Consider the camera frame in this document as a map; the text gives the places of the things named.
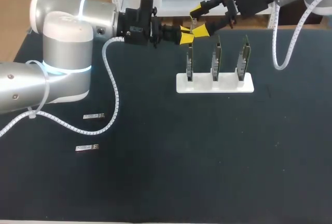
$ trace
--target black mat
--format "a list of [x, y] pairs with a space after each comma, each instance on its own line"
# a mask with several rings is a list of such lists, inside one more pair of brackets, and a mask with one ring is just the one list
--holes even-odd
[[[0, 219], [332, 221], [332, 32], [303, 31], [290, 66], [278, 72], [271, 31], [221, 31], [224, 72], [234, 70], [245, 34], [253, 94], [177, 94], [184, 47], [114, 44], [115, 124], [95, 137], [40, 116], [17, 124], [0, 139]], [[280, 58], [291, 36], [279, 32]], [[210, 70], [213, 46], [212, 38], [195, 43], [196, 72]], [[108, 123], [114, 93], [101, 48], [94, 46], [88, 97], [43, 110], [82, 129]], [[32, 34], [16, 61], [41, 58], [42, 40]], [[18, 113], [1, 115], [0, 127]], [[107, 118], [82, 120], [94, 113]], [[100, 150], [75, 152], [89, 144]]]

